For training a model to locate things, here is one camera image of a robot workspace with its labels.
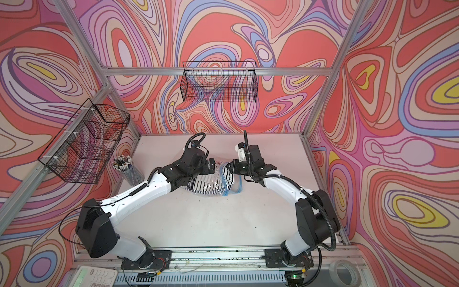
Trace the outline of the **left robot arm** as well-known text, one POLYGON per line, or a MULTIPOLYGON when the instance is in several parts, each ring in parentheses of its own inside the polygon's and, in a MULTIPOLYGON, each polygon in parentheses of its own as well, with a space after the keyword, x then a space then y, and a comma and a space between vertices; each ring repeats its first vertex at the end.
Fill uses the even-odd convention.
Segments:
POLYGON ((200 148, 205 137, 203 132, 192 135, 178 160, 155 168, 142 183, 117 196, 102 201, 90 199, 82 205, 75 232, 91 258, 114 254, 140 263, 154 258, 153 249, 144 238, 122 235, 116 228, 153 200, 189 187, 197 176, 215 171, 209 166, 209 153, 200 148))

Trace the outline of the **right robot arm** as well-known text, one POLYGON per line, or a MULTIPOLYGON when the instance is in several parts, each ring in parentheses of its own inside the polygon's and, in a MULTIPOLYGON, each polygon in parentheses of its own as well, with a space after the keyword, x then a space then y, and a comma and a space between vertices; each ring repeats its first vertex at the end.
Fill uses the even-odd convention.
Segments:
POLYGON ((294 268, 302 264, 308 269, 313 266, 312 251, 334 251, 337 247, 336 233, 341 224, 331 198, 326 191, 303 188, 276 166, 267 164, 259 147, 249 143, 247 131, 243 134, 244 141, 236 146, 238 159, 227 164, 229 171, 275 192, 295 208, 296 233, 279 248, 265 250, 266 265, 294 268))

